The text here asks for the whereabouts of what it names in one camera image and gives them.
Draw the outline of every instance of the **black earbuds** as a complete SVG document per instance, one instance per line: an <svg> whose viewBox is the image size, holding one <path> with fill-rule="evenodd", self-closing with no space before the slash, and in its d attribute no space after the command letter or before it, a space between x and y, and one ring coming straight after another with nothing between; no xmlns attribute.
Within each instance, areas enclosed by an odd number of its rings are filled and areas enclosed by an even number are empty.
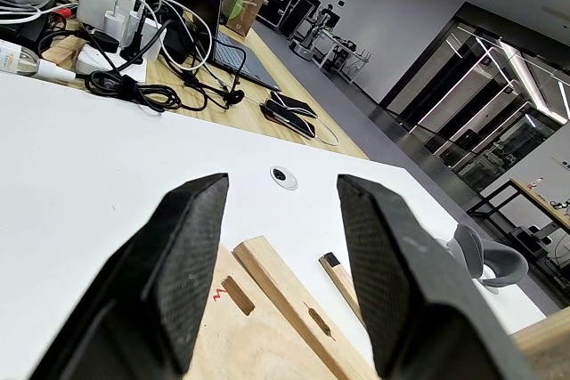
<svg viewBox="0 0 570 380"><path fill-rule="evenodd" d="M227 102L230 106L240 104L243 99L246 98L246 94L241 89L233 91L232 93L225 93L222 96L224 97L224 101Z"/></svg>

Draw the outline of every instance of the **laptop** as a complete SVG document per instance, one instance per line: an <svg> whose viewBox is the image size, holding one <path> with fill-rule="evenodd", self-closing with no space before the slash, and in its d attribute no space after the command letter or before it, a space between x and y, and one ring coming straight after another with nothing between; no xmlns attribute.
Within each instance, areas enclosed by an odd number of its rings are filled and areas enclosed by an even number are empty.
<svg viewBox="0 0 570 380"><path fill-rule="evenodd" d="M280 91L280 87L253 51L218 31L221 10L222 0L194 0L194 11L206 22L212 36L223 43L213 41L208 62L230 73L237 73L243 61L243 53L233 49L234 46L238 47L246 52L246 62L241 69L240 76L271 90ZM203 48L209 44L208 36L201 36L199 41Z"/></svg>

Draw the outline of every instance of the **chair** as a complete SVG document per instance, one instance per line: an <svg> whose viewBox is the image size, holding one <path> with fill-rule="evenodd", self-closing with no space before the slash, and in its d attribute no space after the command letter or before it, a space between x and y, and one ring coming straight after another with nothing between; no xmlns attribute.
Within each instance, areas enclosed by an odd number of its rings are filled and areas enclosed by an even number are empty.
<svg viewBox="0 0 570 380"><path fill-rule="evenodd" d="M472 279L493 288L514 285L528 273L528 262L515 249L506 245L483 240L478 233L465 224L460 224L450 242L443 243L449 253L465 266ZM487 265L496 278L482 279Z"/></svg>

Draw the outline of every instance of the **white wall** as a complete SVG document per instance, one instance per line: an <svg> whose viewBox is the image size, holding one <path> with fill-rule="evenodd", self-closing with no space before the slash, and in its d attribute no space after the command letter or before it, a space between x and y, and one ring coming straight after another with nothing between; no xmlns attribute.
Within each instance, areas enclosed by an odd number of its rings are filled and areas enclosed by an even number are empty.
<svg viewBox="0 0 570 380"><path fill-rule="evenodd" d="M335 4L337 0L322 0ZM460 8L460 0L349 0L335 33L372 52L356 83L380 102Z"/></svg>
<svg viewBox="0 0 570 380"><path fill-rule="evenodd" d="M566 201L570 198L570 170L565 169L552 157L570 160L570 124L565 125L552 135L530 155L505 173L497 182L485 189L483 194L490 194L493 190L498 189L507 182L509 178L517 178L523 182L534 182L538 178L544 177L544 182L538 186L536 191L547 200ZM517 226L535 224L538 227L543 227L550 223L546 215L521 197L506 205L501 209L501 212ZM565 245L570 246L570 238L560 230L550 237L553 239L553 243L550 245L551 257L554 256L554 249L557 243L561 239L565 240L558 247L557 257L560 263L567 263L570 260L570 252L565 248Z"/></svg>

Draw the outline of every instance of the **white table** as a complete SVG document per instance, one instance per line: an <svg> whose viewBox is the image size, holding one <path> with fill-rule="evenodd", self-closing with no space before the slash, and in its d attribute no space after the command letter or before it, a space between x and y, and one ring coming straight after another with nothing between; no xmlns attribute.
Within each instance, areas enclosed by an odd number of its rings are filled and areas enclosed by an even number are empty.
<svg viewBox="0 0 570 380"><path fill-rule="evenodd" d="M403 169L29 78L0 85L0 379L33 370L107 258L189 180L229 173L222 242L266 235L370 361L368 336L317 261L332 251L349 264L337 175L397 191L434 237L457 225ZM272 166L299 189L278 187ZM509 333L544 318L518 287L482 292Z"/></svg>
<svg viewBox="0 0 570 380"><path fill-rule="evenodd" d="M348 49L346 46L344 46L343 44L341 44L336 38L335 36L330 33L328 30L322 30L321 33L319 34L319 37L315 40L315 42L313 43L313 48L316 47L316 44L318 43L319 39L323 38L326 39L328 42L331 43L331 47L330 49L327 51L327 53L324 54L324 56L322 57L322 60L316 60L315 58L313 58L313 62L319 67L319 69L322 69L325 64L327 63L328 60L332 60L334 57L334 51L335 48L340 48L343 51L348 52L349 54L349 58L353 58L355 59L355 64L358 64L358 66L356 67L355 71L356 73L353 73L353 75L348 75L346 74L343 70L346 67L346 63L348 62L348 60L345 62L345 64L343 65L343 67L341 67L340 69L336 69L336 71L338 72L338 75L341 76L343 79L345 79L350 85L352 85L354 83L354 80L356 79L356 77L358 76L358 74L361 72L361 70L364 68L364 66L366 64L368 64L368 62L370 61L370 58L364 57L363 55L360 55L358 53L354 53L352 52L350 49Z"/></svg>

